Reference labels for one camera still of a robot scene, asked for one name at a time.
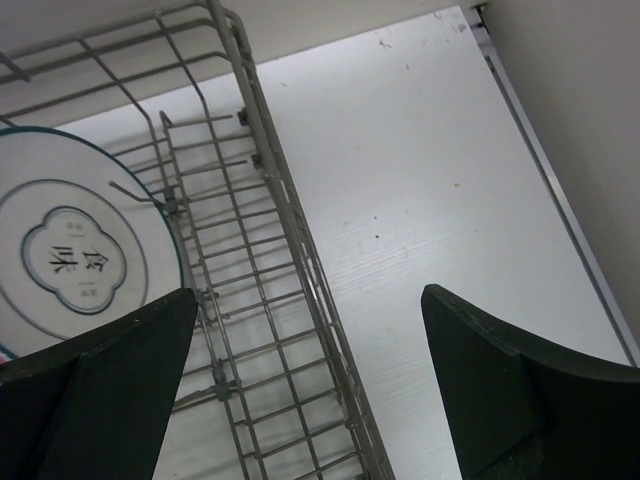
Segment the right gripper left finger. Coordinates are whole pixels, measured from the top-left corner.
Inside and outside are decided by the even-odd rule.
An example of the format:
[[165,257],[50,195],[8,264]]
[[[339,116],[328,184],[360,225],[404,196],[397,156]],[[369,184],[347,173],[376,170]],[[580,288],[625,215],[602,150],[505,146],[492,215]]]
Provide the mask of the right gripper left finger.
[[2,478],[152,478],[197,309],[180,288],[2,364]]

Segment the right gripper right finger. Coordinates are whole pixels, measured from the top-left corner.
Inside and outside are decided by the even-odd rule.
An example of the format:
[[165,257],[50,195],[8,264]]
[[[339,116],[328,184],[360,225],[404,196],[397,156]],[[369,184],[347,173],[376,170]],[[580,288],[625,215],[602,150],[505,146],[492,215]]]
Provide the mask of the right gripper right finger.
[[462,478],[638,478],[638,369],[534,335],[437,284],[421,309]]

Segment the white plate teal quatrefoil design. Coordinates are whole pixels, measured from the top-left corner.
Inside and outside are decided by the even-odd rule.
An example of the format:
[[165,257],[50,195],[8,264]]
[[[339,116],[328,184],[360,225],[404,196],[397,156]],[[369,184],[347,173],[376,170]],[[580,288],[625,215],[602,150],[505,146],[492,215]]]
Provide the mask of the white plate teal quatrefoil design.
[[1,132],[1,358],[102,326],[184,287],[148,189],[105,150],[36,126]]

